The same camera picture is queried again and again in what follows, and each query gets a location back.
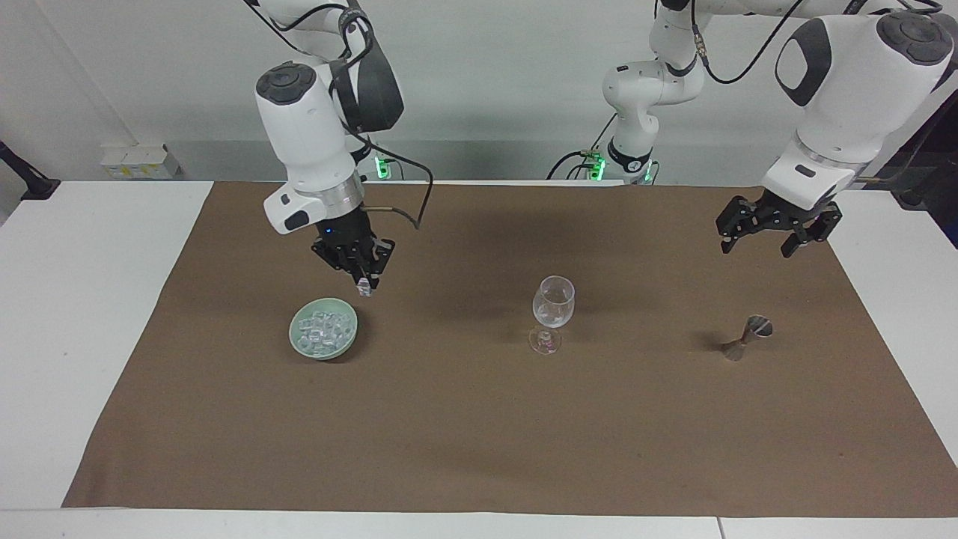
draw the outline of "cocktail jigger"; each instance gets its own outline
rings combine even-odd
[[[745,355],[745,346],[752,341],[771,337],[772,322],[764,316],[754,315],[745,322],[745,330],[741,333],[741,339],[733,340],[723,344],[721,353],[730,361],[741,361]]]

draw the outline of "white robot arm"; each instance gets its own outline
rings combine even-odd
[[[274,67],[256,84],[263,126],[287,174],[286,184],[263,203],[266,217],[281,234],[315,224],[319,237],[312,250],[369,295],[396,244],[372,231],[355,173],[369,147],[350,153],[347,127],[355,133],[391,128],[403,112],[399,85],[355,0],[319,6],[312,0],[246,1],[262,7],[267,24],[312,57]],[[345,46],[343,52],[331,53],[323,34],[340,36],[333,47]]]
[[[610,165],[626,177],[645,172],[658,133],[649,109],[694,99],[709,69],[701,30],[714,14],[747,13],[810,19],[776,66],[780,86],[805,115],[762,180],[765,196],[733,200],[717,225],[725,252],[747,234],[791,231],[782,249],[788,257],[827,238],[841,219],[832,197],[950,75],[956,25],[940,13],[903,10],[897,0],[663,0],[650,35],[658,59],[616,67],[604,81],[618,120],[605,150]]]

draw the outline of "wine glass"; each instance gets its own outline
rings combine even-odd
[[[576,289],[565,277],[553,275],[539,284],[533,299],[533,315],[544,327],[529,332],[529,344],[542,355],[559,350],[562,335],[558,328],[565,325],[576,309]]]

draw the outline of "bowl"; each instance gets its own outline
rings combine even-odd
[[[304,349],[299,342],[300,339],[308,335],[310,330],[301,329],[300,322],[313,318],[314,313],[329,313],[331,315],[343,316],[345,318],[345,327],[351,330],[346,343],[327,353],[320,352],[318,349]],[[356,316],[356,311],[353,309],[352,305],[346,303],[342,299],[335,297],[324,297],[322,299],[310,301],[302,309],[300,309],[298,313],[296,313],[296,316],[294,316],[293,320],[289,323],[289,343],[292,344],[293,349],[300,354],[316,361],[325,362],[334,358],[338,358],[347,350],[349,350],[350,346],[353,345],[353,342],[356,339],[356,331],[358,329],[359,319]]]

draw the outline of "black cable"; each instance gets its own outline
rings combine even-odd
[[[346,122],[342,122],[342,124],[343,124],[343,129],[345,129],[345,130],[346,130],[350,135],[352,135],[353,138],[355,138],[356,140],[358,140],[358,141],[360,141],[360,142],[363,142],[363,143],[369,145],[370,148],[372,148],[373,150],[376,150],[377,152],[385,153],[386,155],[389,155],[390,157],[392,157],[392,158],[394,158],[394,159],[396,159],[396,160],[402,161],[403,163],[407,163],[407,164],[410,164],[410,165],[412,165],[412,166],[414,166],[414,167],[416,167],[416,168],[418,168],[418,169],[421,169],[421,170],[425,171],[425,173],[429,176],[429,186],[428,186],[428,187],[426,188],[426,190],[425,190],[425,196],[422,197],[422,205],[420,206],[420,214],[419,214],[419,216],[416,218],[416,220],[413,221],[413,225],[416,227],[417,230],[419,230],[419,229],[420,229],[420,226],[422,226],[422,215],[425,214],[425,207],[426,207],[426,205],[429,203],[429,197],[432,195],[432,186],[433,186],[433,184],[434,184],[434,182],[435,182],[435,179],[436,179],[436,178],[433,176],[433,174],[432,174],[432,170],[431,170],[429,167],[427,167],[427,166],[425,166],[425,165],[423,165],[423,164],[421,164],[421,163],[418,163],[418,162],[416,162],[416,161],[413,161],[412,159],[409,159],[409,158],[407,158],[407,157],[403,157],[402,155],[399,155],[398,153],[390,152],[390,151],[386,150],[385,148],[382,148],[381,146],[377,146],[375,143],[373,143],[373,141],[364,139],[364,138],[362,137],[362,135],[360,135],[358,132],[356,132],[355,129],[351,128]]]
[[[582,155],[582,152],[569,152],[569,153],[567,153],[566,155],[564,155],[564,156],[562,157],[562,159],[560,159],[559,161],[556,162],[556,165],[552,167],[552,170],[549,171],[549,175],[546,176],[545,178],[546,178],[546,179],[552,179],[552,176],[554,176],[555,173],[556,173],[556,171],[559,169],[559,167],[562,166],[562,163],[568,161],[569,159],[571,159],[571,158],[573,158],[573,157],[579,156],[579,155]]]
[[[364,212],[366,212],[366,213],[371,213],[371,212],[393,212],[393,213],[398,213],[398,214],[402,215],[404,218],[406,218],[410,223],[412,223],[414,228],[416,228],[417,230],[419,230],[419,224],[416,223],[416,220],[413,219],[413,216],[409,215],[408,213],[402,211],[402,210],[399,209],[399,208],[394,208],[393,206],[363,206],[362,211],[364,211]]]
[[[369,27],[369,30],[368,31],[363,30],[361,26],[359,26],[358,24],[356,25],[356,28],[358,28],[359,31],[362,33],[362,38],[363,38],[363,41],[365,41],[365,46],[363,47],[362,51],[355,56],[355,58],[352,58],[350,59],[350,61],[346,62],[347,70],[352,68],[354,65],[358,64],[360,60],[366,58],[366,55],[368,55],[370,51],[373,50],[373,43],[376,41],[376,35],[373,33],[373,23],[369,22],[369,19],[363,16],[358,17],[357,20],[365,21],[366,26]],[[343,34],[343,42],[346,43],[346,50],[343,51],[343,53],[340,55],[341,58],[344,58],[346,55],[352,52],[350,50],[350,45],[349,45],[349,41],[346,38],[346,34]]]
[[[938,2],[935,2],[934,0],[915,0],[915,2],[918,2],[919,4],[924,4],[928,7],[923,10],[912,9],[912,10],[909,10],[910,12],[918,13],[921,15],[931,15],[933,13],[941,12],[942,10],[942,5],[939,4]]]
[[[249,4],[248,2],[245,2],[245,1],[243,1],[243,4],[246,4],[246,6],[248,6],[250,10],[253,10],[253,13],[256,14],[256,16],[262,21],[262,23],[263,23],[264,25],[268,26],[269,29],[273,31],[273,34],[278,35],[278,36],[280,37],[280,39],[283,40],[283,43],[285,43],[286,45],[289,45],[289,48],[290,48],[290,49],[292,49],[292,50],[294,50],[294,51],[296,51],[297,53],[300,53],[300,54],[306,54],[306,53],[307,53],[306,51],[300,49],[300,48],[297,47],[296,45],[293,45],[291,42],[289,42],[289,39],[286,39],[286,36],[285,36],[285,35],[280,34],[280,31],[277,30],[275,26],[273,26],[273,23],[271,23],[271,22],[269,22],[268,20],[266,20],[266,17],[262,16],[262,13],[260,13],[259,10],[257,10],[256,8],[254,8],[252,4]]]
[[[709,77],[719,84],[734,84],[735,82],[741,81],[745,75],[748,75],[748,72],[755,67],[755,64],[758,63],[759,59],[765,53],[765,50],[768,48],[768,45],[771,44],[772,39],[778,35],[779,31],[782,30],[782,27],[785,26],[786,21],[788,21],[792,14],[795,13],[795,10],[802,5],[802,2],[805,2],[805,0],[796,0],[796,2],[791,5],[791,8],[788,9],[788,11],[782,17],[782,20],[780,20],[775,26],[775,30],[772,30],[772,33],[768,35],[768,39],[765,40],[765,43],[762,45],[762,48],[759,49],[759,52],[755,55],[752,61],[748,63],[748,66],[738,74],[737,77],[733,79],[720,79],[715,73],[712,72],[712,67],[709,65],[709,55],[705,50],[705,38],[702,36],[702,32],[698,29],[698,24],[696,23],[696,0],[692,0],[692,33],[696,37],[698,56],[702,59],[702,65],[705,67],[705,71],[708,72]]]
[[[596,137],[596,141],[593,142],[593,143],[592,143],[592,146],[589,147],[589,148],[592,149],[593,152],[598,149],[598,147],[599,147],[599,141],[602,140],[602,137],[605,136],[605,132],[608,131],[608,129],[612,126],[612,122],[615,121],[615,116],[616,116],[615,114],[612,114],[612,117],[608,119],[608,123],[605,124],[605,127],[604,127],[604,128],[602,129],[602,131],[599,133],[599,136]],[[586,159],[586,157],[583,157],[583,158],[582,158],[582,163],[580,163],[581,165],[584,165],[584,164],[585,164],[585,159]],[[576,179],[579,179],[579,171],[576,171]]]
[[[652,162],[651,162],[651,165],[649,165],[649,166],[651,167],[652,165],[655,165],[655,175],[652,176],[652,181],[650,182],[650,184],[654,185],[654,184],[655,184],[655,180],[658,179],[658,173],[659,173],[659,171],[662,170],[662,163],[659,163],[658,161],[652,161]]]
[[[386,159],[387,163],[396,163],[399,165],[399,179],[405,181],[406,171],[402,169],[402,161],[397,161],[396,159]]]
[[[30,167],[30,170],[34,171],[34,174],[36,174],[37,176],[40,176],[40,177],[42,177],[43,179],[49,179],[49,178],[47,177],[47,175],[45,175],[45,174],[41,173],[39,170],[37,170],[34,165],[31,165],[30,163],[27,163],[27,166]]]
[[[569,170],[569,174],[565,175],[565,179],[572,179],[572,173],[576,173],[576,179],[579,179],[579,172],[583,170],[590,170],[592,165],[576,165]]]
[[[322,5],[316,6],[315,8],[309,10],[308,12],[304,13],[304,14],[301,15],[298,19],[296,19],[296,20],[294,20],[293,22],[291,22],[291,23],[289,24],[289,26],[283,26],[282,24],[276,22],[275,20],[273,21],[273,24],[276,25],[276,28],[277,28],[280,32],[289,32],[290,30],[293,30],[293,29],[296,28],[297,26],[303,24],[303,22],[304,22],[306,19],[312,17],[313,15],[317,14],[318,12],[321,12],[322,10],[337,10],[337,9],[339,9],[339,10],[345,10],[345,9],[347,9],[347,8],[346,8],[346,6],[343,6],[342,4],[322,4]]]

